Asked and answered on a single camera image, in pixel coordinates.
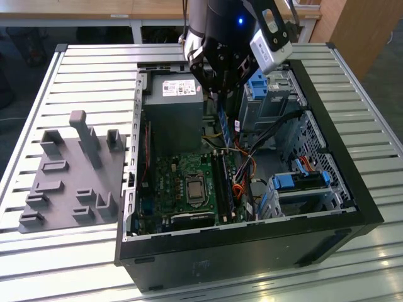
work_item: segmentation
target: gray plastic holder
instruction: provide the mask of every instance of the gray plastic holder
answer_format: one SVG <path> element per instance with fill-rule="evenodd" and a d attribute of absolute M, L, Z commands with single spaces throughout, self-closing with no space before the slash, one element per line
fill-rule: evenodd
<path fill-rule="evenodd" d="M 95 208 L 104 219 L 110 219 L 118 212 L 118 206 L 116 205 L 115 200 L 113 200 L 113 196 L 110 192 L 108 193 L 108 199 L 106 202 L 104 202 L 101 195 L 96 195 Z"/>
<path fill-rule="evenodd" d="M 122 191 L 126 136 L 110 130 L 97 137 L 73 111 L 70 123 L 79 138 L 45 130 L 43 155 L 26 199 L 18 231 L 42 232 L 117 221 Z"/>

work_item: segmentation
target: expansion slot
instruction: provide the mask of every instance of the expansion slot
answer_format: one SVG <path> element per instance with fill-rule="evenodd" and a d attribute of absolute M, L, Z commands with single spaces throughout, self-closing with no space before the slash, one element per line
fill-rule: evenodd
<path fill-rule="evenodd" d="M 215 196 L 221 222 L 235 217 L 235 206 L 231 191 L 230 177 L 227 172 L 224 154 L 211 154 Z"/>

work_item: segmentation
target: sticker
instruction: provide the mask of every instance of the sticker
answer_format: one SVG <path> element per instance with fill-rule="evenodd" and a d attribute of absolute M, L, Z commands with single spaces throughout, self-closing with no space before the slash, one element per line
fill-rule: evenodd
<path fill-rule="evenodd" d="M 268 23 L 267 26 L 268 26 L 269 31 L 270 31 L 271 33 L 276 33 L 276 32 L 278 31 L 278 27 L 277 27 L 276 21 L 272 21 L 272 22 Z"/>
<path fill-rule="evenodd" d="M 264 44 L 264 41 L 263 41 L 263 39 L 261 37 L 259 37 L 259 39 L 258 39 L 258 47 L 259 47 L 260 52 L 262 53 L 262 56 L 263 56 L 264 60 L 267 62 L 269 60 L 269 56 L 266 53 L 266 51 L 264 50 L 264 47 L 263 47 L 262 44 Z"/>
<path fill-rule="evenodd" d="M 195 80 L 164 81 L 162 96 L 194 96 L 196 95 Z"/>
<path fill-rule="evenodd" d="M 128 14 L 111 14 L 111 18 L 128 18 Z"/>
<path fill-rule="evenodd" d="M 240 132 L 241 130 L 241 123 L 238 120 L 235 120 L 235 131 Z"/>
<path fill-rule="evenodd" d="M 277 84 L 273 84 L 273 85 L 269 85 L 269 89 L 270 90 L 275 90 L 275 89 L 279 89 L 280 87 L 279 87 L 279 85 L 277 85 Z"/>
<path fill-rule="evenodd" d="M 248 211 L 248 212 L 249 212 L 249 214 L 252 214 L 252 212 L 253 212 L 253 208 L 252 208 L 252 206 L 251 206 L 251 204 L 250 204 L 250 203 L 246 203 L 246 211 Z"/>

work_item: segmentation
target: aluminum workbench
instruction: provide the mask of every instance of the aluminum workbench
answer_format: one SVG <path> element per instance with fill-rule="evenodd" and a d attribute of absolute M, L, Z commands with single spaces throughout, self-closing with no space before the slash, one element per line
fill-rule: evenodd
<path fill-rule="evenodd" d="M 403 148 L 338 51 L 324 44 L 295 45 L 292 58 L 307 68 L 385 223 L 323 263 L 142 295 L 126 270 L 113 264 L 115 223 L 18 233 L 43 152 L 38 142 L 44 129 L 76 136 L 68 128 L 69 114 L 83 109 L 97 134 L 117 128 L 129 135 L 137 62 L 183 60 L 177 45 L 60 50 L 0 183 L 1 301 L 390 301 L 403 296 Z"/>

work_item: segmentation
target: motherboard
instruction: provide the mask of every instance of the motherboard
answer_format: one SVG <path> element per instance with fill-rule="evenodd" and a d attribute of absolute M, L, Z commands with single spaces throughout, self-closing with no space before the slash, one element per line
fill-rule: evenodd
<path fill-rule="evenodd" d="M 236 213 L 230 188 L 225 190 L 227 199 L 219 197 L 217 200 L 220 195 L 217 195 L 215 184 L 220 176 L 214 165 L 218 164 L 218 159 L 222 160 L 219 171 L 225 172 L 224 181 L 230 186 L 236 173 L 232 152 L 158 157 L 154 194 L 141 200 L 144 232 L 170 232 L 241 221 L 243 217 Z"/>

